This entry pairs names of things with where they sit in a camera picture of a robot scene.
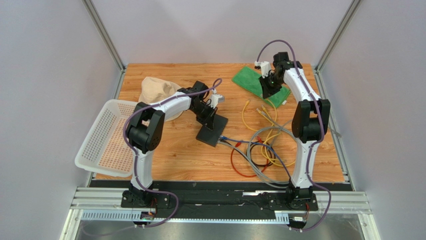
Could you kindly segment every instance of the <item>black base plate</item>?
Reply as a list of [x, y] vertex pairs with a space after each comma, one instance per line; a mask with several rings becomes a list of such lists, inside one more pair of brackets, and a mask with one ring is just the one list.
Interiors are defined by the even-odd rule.
[[213, 131], [208, 129], [206, 126], [202, 126], [196, 135], [196, 139], [205, 144], [216, 147], [216, 144], [218, 144], [218, 140], [224, 132], [227, 123], [228, 118], [216, 114], [214, 116]]

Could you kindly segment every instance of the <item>beige cloth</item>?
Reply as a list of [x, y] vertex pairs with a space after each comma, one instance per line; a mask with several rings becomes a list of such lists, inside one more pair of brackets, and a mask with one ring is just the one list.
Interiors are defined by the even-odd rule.
[[[141, 86], [142, 93], [139, 96], [139, 102], [144, 102], [146, 104], [160, 102], [175, 94], [178, 89], [181, 89], [181, 87], [174, 82], [150, 76], [145, 77]], [[182, 112], [170, 117], [166, 122], [178, 118], [181, 114]]]

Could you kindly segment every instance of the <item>white connector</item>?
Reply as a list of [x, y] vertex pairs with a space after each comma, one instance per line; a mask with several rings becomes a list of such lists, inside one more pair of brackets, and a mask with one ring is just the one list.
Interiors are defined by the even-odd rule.
[[212, 107], [212, 108], [216, 108], [216, 106], [219, 103], [222, 103], [222, 102], [225, 101], [225, 97], [223, 95], [220, 95], [220, 94], [212, 94], [212, 95], [210, 95], [209, 100], [210, 101], [207, 100], [208, 101], [208, 105], [210, 107]]

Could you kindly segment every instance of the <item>white plastic basket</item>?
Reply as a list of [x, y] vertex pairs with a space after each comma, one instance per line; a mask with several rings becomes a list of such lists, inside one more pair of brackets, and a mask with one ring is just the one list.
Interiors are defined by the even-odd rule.
[[90, 172], [128, 177], [133, 151], [123, 140], [123, 125], [137, 102], [112, 99], [105, 103], [75, 157], [75, 165]]

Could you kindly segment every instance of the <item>cable connector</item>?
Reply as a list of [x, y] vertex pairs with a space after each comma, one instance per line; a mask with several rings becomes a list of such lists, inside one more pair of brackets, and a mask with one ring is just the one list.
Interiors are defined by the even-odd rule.
[[259, 143], [261, 143], [261, 144], [263, 144], [264, 142], [262, 141], [262, 139], [261, 139], [261, 137], [260, 136], [256, 136], [256, 138], [257, 138], [257, 140], [259, 141]]

